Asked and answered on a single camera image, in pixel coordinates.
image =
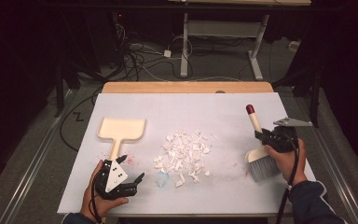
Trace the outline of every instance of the person's arm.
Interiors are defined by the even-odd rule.
[[[321,182],[309,181],[304,173],[306,151],[304,142],[298,139],[299,158],[295,179],[289,195],[293,205],[293,215],[296,224],[342,224],[346,223],[336,215],[327,203],[327,190]],[[271,146],[265,146],[267,153],[272,157],[282,172],[283,178],[288,181],[295,164],[295,152],[279,153]]]
[[[81,206],[81,210],[79,213],[70,213],[66,215],[62,221],[62,224],[90,224],[97,223],[96,217],[93,215],[95,211],[92,206],[90,206],[91,201],[91,185],[94,176],[97,175],[98,171],[103,167],[103,161],[100,161],[95,168],[94,172],[91,175],[91,179],[89,180],[89,186],[84,191],[83,203]],[[128,198],[117,198],[113,201],[104,200],[100,196],[95,197],[95,204],[97,206],[97,213],[100,217],[105,217],[107,212],[117,206],[120,206],[124,203],[128,203]]]
[[[343,224],[327,202],[327,190],[319,181],[303,181],[292,188],[289,201],[293,205],[296,224]]]

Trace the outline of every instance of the white tabletop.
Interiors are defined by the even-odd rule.
[[[78,212],[85,187],[98,160],[106,159],[111,142],[97,135],[102,118],[146,119],[144,136],[123,144],[120,155],[131,182],[145,172],[138,193],[130,203],[110,211],[116,217],[234,216],[268,217],[276,214],[285,188],[280,175],[255,183],[244,160],[247,151],[259,147],[245,107],[255,107],[261,126],[272,130],[273,121],[286,117],[278,93],[102,93],[91,115],[89,127],[77,154],[58,213]],[[177,188],[179,174],[155,169],[153,159],[162,154],[167,135],[183,130],[200,131],[211,152],[203,158],[210,175]],[[309,165],[306,175],[314,180]],[[161,177],[167,183],[160,186]],[[288,203],[285,213],[291,212]]]

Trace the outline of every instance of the dark sleeve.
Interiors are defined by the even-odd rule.
[[[296,224],[344,224],[327,202],[327,190],[319,182],[303,181],[292,189],[289,201],[293,205]]]
[[[63,218],[62,224],[95,224],[88,217],[80,213],[69,213]]]

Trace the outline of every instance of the human hand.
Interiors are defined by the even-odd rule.
[[[298,139],[298,147],[299,147],[298,166],[292,186],[296,185],[301,181],[307,180],[307,177],[304,174],[306,151],[305,151],[304,141],[302,139]],[[282,172],[283,178],[286,181],[289,181],[290,174],[292,173],[293,167],[295,165],[295,152],[291,151],[291,152],[280,153],[269,145],[265,145],[264,149],[267,151],[270,157],[272,157],[277,162],[278,168]]]
[[[89,186],[84,191],[83,204],[82,204],[81,210],[80,210],[81,214],[83,214],[85,217],[88,217],[93,222],[97,222],[97,220],[95,219],[95,217],[93,215],[93,214],[95,214],[95,212],[94,212],[94,209],[92,208],[92,205],[90,204],[91,186],[92,186],[92,180],[94,179],[94,176],[97,175],[98,171],[100,171],[102,167],[103,167],[103,161],[100,161],[98,163],[97,167],[95,168],[94,172],[91,175],[91,179],[89,180]],[[110,209],[129,202],[128,198],[117,198],[117,199],[111,201],[111,200],[104,200],[103,198],[98,196],[97,192],[94,192],[94,195],[97,195],[97,196],[95,196],[95,204],[97,206],[97,212],[100,215],[100,217],[105,217],[107,212]]]

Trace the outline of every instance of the brush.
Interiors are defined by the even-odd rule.
[[[255,128],[255,131],[262,133],[260,123],[258,122],[255,109],[252,105],[246,106],[249,118]],[[264,146],[261,145],[257,149],[253,149],[246,153],[245,160],[249,163],[249,172],[255,182],[260,182],[277,175],[280,170],[277,163],[270,157]]]

